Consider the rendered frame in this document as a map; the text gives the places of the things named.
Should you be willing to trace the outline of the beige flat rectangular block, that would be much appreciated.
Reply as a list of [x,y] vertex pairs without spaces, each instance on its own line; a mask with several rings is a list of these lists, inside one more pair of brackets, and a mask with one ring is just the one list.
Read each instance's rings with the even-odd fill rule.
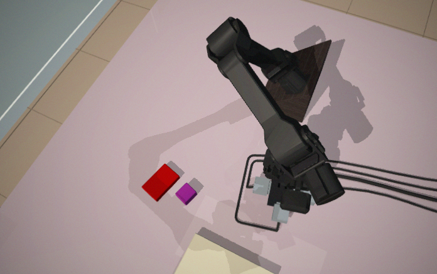
[[275,274],[195,233],[175,274]]

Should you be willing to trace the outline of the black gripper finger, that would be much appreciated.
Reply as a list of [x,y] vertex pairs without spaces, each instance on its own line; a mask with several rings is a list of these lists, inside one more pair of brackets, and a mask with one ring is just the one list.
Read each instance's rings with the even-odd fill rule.
[[[290,187],[290,182],[291,182],[291,178],[288,178],[288,177],[286,177],[285,176],[285,180],[284,180],[284,185],[286,186],[286,187]],[[303,190],[303,189],[300,189],[300,190]],[[306,190],[303,190],[303,191],[309,191],[309,189],[306,189]]]

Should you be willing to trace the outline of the purple cube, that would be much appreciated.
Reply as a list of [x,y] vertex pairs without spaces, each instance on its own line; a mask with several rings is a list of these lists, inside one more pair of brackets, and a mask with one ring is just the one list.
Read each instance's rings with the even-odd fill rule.
[[197,192],[186,183],[175,193],[175,195],[182,201],[182,203],[187,205],[197,195]]

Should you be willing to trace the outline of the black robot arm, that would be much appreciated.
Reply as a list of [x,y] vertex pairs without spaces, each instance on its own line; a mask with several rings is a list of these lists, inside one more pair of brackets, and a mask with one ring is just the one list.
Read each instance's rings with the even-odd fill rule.
[[265,177],[303,177],[318,206],[342,196],[345,191],[332,166],[325,163],[328,158],[318,138],[306,124],[283,113],[249,64],[260,67],[272,83],[279,82],[288,95],[302,93],[311,76],[298,68],[300,60],[287,50],[269,50],[252,40],[244,23],[231,16],[206,40],[208,58],[231,81],[264,130]]

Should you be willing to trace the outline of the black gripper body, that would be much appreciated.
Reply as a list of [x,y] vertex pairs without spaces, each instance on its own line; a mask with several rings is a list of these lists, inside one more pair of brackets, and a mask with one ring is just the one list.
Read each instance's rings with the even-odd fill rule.
[[311,195],[300,192],[300,189],[308,189],[303,177],[299,177],[296,180],[291,178],[289,189],[284,189],[282,193],[280,204],[282,210],[299,212],[302,214],[309,212]]

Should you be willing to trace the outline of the red rectangular block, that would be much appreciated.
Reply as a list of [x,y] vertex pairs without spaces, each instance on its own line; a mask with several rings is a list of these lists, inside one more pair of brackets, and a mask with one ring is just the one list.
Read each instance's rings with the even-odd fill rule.
[[141,188],[157,202],[179,179],[180,176],[164,164]]

